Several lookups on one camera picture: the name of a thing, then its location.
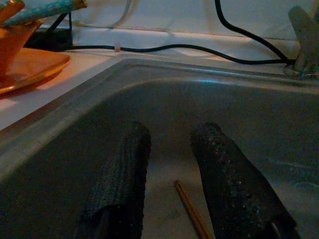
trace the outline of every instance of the orange plate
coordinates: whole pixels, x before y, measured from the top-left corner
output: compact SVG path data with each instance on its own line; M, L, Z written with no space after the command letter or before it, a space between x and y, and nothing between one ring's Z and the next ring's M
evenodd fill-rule
M61 53L22 48L7 75L0 78L0 94L42 81L65 68L70 56Z

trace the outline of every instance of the chopstick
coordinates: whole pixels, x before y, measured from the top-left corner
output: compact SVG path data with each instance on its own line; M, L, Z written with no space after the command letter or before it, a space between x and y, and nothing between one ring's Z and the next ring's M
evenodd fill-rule
M201 239L214 239L214 237L209 232L205 222L203 221L203 218L198 213L196 207L194 206L194 203L190 200L189 196L187 195L185 189L182 187L180 181L176 180L174 182L174 186L178 191L178 194L183 201L186 210L188 212L188 215L193 222L193 225Z

